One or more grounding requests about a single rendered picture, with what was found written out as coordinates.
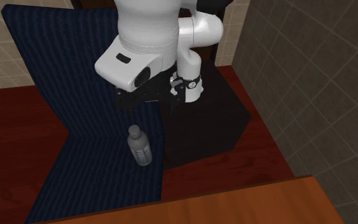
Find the grey plastic bottle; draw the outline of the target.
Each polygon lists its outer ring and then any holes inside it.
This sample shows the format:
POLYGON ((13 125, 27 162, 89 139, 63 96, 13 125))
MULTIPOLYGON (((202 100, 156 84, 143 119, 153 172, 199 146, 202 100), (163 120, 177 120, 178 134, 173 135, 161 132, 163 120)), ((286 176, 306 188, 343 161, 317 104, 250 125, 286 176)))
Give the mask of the grey plastic bottle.
POLYGON ((128 128, 128 146, 140 166, 149 165, 152 161, 152 152, 149 139, 138 125, 131 125, 128 128))

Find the black robot stand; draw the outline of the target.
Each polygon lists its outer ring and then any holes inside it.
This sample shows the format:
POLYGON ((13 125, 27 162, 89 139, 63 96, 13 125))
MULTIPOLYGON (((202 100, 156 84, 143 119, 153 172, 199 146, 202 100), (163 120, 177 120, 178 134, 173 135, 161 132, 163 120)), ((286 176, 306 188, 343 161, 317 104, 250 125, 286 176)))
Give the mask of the black robot stand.
POLYGON ((200 70, 203 92, 198 100, 170 108, 160 102, 165 132, 164 170, 234 149, 251 114, 211 60, 200 70))

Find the orange wooden cabinet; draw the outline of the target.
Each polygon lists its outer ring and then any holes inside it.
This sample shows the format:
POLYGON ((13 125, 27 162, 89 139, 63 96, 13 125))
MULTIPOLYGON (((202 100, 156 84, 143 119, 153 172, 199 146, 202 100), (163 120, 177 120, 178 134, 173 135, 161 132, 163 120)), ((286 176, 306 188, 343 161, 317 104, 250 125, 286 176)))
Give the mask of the orange wooden cabinet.
POLYGON ((311 176, 35 224, 344 224, 311 176))

